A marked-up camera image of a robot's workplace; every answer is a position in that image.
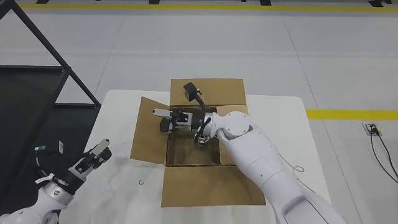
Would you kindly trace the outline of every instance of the cable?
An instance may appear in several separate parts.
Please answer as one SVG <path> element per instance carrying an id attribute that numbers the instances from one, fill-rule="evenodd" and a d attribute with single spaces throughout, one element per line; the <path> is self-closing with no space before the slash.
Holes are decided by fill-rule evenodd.
<path id="1" fill-rule="evenodd" d="M 45 177 L 47 177 L 47 176 L 48 176 L 47 173 L 45 173 L 45 171 L 44 171 L 44 170 L 42 169 L 42 167 L 40 166 L 39 157 L 37 156 L 37 152 L 35 152 L 35 155 L 36 155 L 36 164 L 37 164 L 38 170 L 41 171 L 41 173 L 43 173 L 43 175 L 44 175 Z"/>
<path id="2" fill-rule="evenodd" d="M 296 176 L 296 179 L 304 186 L 306 187 L 309 191 L 315 193 L 315 191 L 313 191 L 309 186 L 307 186 L 307 184 L 305 184 L 303 181 L 301 181 L 301 179 L 298 177 L 298 175 L 296 175 L 295 171 L 302 173 L 305 172 L 304 167 L 302 166 L 293 166 L 292 164 L 290 164 L 289 162 L 287 162 L 287 160 L 279 153 L 279 156 L 286 162 L 286 164 L 288 164 L 289 166 L 291 166 L 292 168 L 292 173 L 294 176 Z"/>
<path id="3" fill-rule="evenodd" d="M 390 152 L 388 151 L 388 149 L 387 149 L 386 145 L 384 144 L 384 141 L 383 141 L 383 139 L 380 137 L 380 135 L 377 134 L 377 136 L 379 137 L 381 143 L 383 144 L 384 149 L 387 151 L 388 160 L 389 160 L 389 163 L 390 163 L 390 165 L 391 165 L 391 168 L 392 168 L 392 170 L 394 171 L 394 174 L 396 175 L 396 177 L 398 178 L 397 171 L 396 171 L 396 169 L 395 169 L 395 167 L 394 167 L 394 165 L 393 165 L 393 163 L 392 163 L 392 160 L 391 160 Z"/>
<path id="4" fill-rule="evenodd" d="M 291 166 L 291 168 L 293 169 L 293 174 L 294 171 L 297 171 L 299 173 L 305 172 L 305 169 L 302 166 L 292 166 L 289 162 L 286 161 L 286 159 L 279 153 L 279 156 L 286 162 L 286 164 L 288 164 L 289 166 Z"/>
<path id="5" fill-rule="evenodd" d="M 381 139 L 380 135 L 377 134 L 377 136 L 380 138 L 381 142 L 383 143 L 384 148 L 385 148 L 386 151 L 387 151 L 387 155 L 388 155 L 388 157 L 389 157 L 389 162 L 390 162 L 390 165 L 391 165 L 391 167 L 392 167 L 392 170 L 394 171 L 395 174 L 397 174 L 397 172 L 396 172 L 394 166 L 392 165 L 390 152 L 388 151 L 387 147 L 384 145 L 384 142 L 383 142 L 383 140 Z M 372 133 L 371 133 L 371 145 L 372 145 L 372 150 L 373 150 L 374 157 L 375 157 L 376 160 L 378 161 L 379 165 L 382 167 L 382 169 L 384 170 L 384 172 L 385 172 L 392 180 L 394 180 L 394 182 L 396 182 L 396 183 L 398 184 L 398 180 L 396 180 L 395 178 L 393 178 L 392 175 L 391 175 L 390 173 L 388 173 L 388 171 L 386 170 L 386 168 L 384 168 L 384 166 L 381 164 L 379 158 L 377 157 L 376 152 L 374 151 Z"/>

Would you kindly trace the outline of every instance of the white floor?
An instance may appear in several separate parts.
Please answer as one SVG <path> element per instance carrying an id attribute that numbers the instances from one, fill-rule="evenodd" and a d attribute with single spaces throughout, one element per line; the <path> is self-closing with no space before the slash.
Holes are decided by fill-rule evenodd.
<path id="1" fill-rule="evenodd" d="M 299 96 L 306 108 L 398 109 L 398 14 L 26 12 L 100 101 L 110 89 L 168 91 L 171 78 L 233 77 L 249 94 Z M 57 62 L 10 13 L 0 21 L 0 64 Z M 58 101 L 90 102 L 73 82 Z M 377 123 L 398 164 L 398 122 Z M 310 125 L 332 202 L 348 222 L 397 223 L 397 184 L 361 121 Z"/>

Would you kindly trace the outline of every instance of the yellow floor line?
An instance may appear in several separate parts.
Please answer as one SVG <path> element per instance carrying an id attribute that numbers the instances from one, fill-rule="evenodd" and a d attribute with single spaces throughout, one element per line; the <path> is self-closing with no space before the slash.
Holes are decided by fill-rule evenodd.
<path id="1" fill-rule="evenodd" d="M 86 10 L 244 10 L 244 11 L 321 11 L 321 12 L 398 12 L 398 7 L 331 7 L 331 6 L 253 6 L 199 4 L 20 4 L 26 9 Z"/>
<path id="2" fill-rule="evenodd" d="M 308 119 L 398 120 L 398 110 L 307 110 Z"/>

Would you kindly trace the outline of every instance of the open cardboard box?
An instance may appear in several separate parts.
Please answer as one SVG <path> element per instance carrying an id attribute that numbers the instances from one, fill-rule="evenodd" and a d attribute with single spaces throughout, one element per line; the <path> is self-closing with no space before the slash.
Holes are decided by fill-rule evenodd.
<path id="1" fill-rule="evenodd" d="M 165 165 L 162 207 L 265 205 L 260 189 L 239 171 L 217 139 L 199 146 L 191 133 L 160 132 L 161 118 L 153 109 L 198 111 L 198 103 L 185 97 L 183 86 L 188 82 L 203 93 L 206 111 L 220 116 L 248 113 L 243 80 L 172 80 L 170 106 L 141 98 L 130 158 Z"/>

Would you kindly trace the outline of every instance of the power outlet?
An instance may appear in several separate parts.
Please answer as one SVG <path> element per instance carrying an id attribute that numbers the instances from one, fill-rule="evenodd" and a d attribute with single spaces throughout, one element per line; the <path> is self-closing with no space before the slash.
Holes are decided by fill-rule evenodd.
<path id="1" fill-rule="evenodd" d="M 371 130 L 372 130 L 371 126 L 372 126 L 372 125 L 375 125 L 376 128 L 377 128 L 377 130 L 379 130 L 379 135 L 380 135 L 380 136 L 383 136 L 378 125 L 376 125 L 375 123 L 366 123 L 366 122 L 363 122 L 363 123 L 362 123 L 362 126 L 363 126 L 363 128 L 365 129 L 366 134 L 367 134 L 368 136 L 374 136 L 374 137 L 377 136 L 376 133 L 371 133 Z"/>

